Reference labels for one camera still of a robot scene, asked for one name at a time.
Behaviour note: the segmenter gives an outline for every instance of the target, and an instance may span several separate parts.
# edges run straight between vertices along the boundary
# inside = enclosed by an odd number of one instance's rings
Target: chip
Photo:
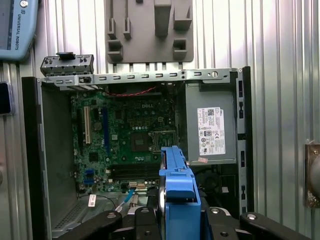
[[[115,119],[122,119],[122,111],[121,110],[117,110],[115,111]]]
[[[89,162],[98,162],[99,155],[97,152],[90,152],[89,153]]]
[[[130,136],[132,152],[148,152],[149,151],[149,135],[147,132],[135,132]]]

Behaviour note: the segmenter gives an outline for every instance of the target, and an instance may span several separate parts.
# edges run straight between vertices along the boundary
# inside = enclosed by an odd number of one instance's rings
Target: blue connector
[[[88,168],[88,169],[85,170],[85,174],[86,174],[86,175],[87,175],[87,174],[94,174],[94,173],[95,173],[95,170],[92,169],[92,168]]]
[[[83,180],[83,183],[85,185],[93,185],[95,183],[95,181],[93,179],[85,179],[85,180]]]
[[[165,178],[165,239],[200,240],[201,200],[195,175],[177,146],[162,147]]]

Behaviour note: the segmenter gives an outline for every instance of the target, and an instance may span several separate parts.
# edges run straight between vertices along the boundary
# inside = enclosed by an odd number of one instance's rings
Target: warning label
[[[220,107],[198,108],[199,153],[226,154],[224,111]]]

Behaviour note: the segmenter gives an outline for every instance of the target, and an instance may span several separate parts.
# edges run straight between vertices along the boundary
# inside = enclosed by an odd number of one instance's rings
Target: screw
[[[256,215],[253,215],[253,214],[248,214],[246,217],[247,217],[248,219],[250,219],[250,220],[256,220],[256,218],[257,218],[257,216],[256,216]]]
[[[220,210],[217,208],[212,208],[211,212],[213,212],[214,214],[218,214],[218,213],[220,213]]]
[[[26,8],[26,7],[28,7],[28,2],[27,1],[25,1],[25,0],[22,0],[21,2],[20,2],[20,6],[21,7],[23,7],[23,8]]]
[[[116,215],[114,215],[112,212],[110,212],[109,215],[107,216],[108,219],[113,219],[115,217]]]

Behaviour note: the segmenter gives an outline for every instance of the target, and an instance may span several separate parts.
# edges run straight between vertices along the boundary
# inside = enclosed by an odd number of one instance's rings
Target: green circuit board
[[[170,98],[112,97],[96,91],[77,92],[70,100],[75,179],[81,193],[123,192],[135,184],[138,189],[157,184],[156,175],[138,173],[149,166],[155,171],[161,147],[177,145]]]

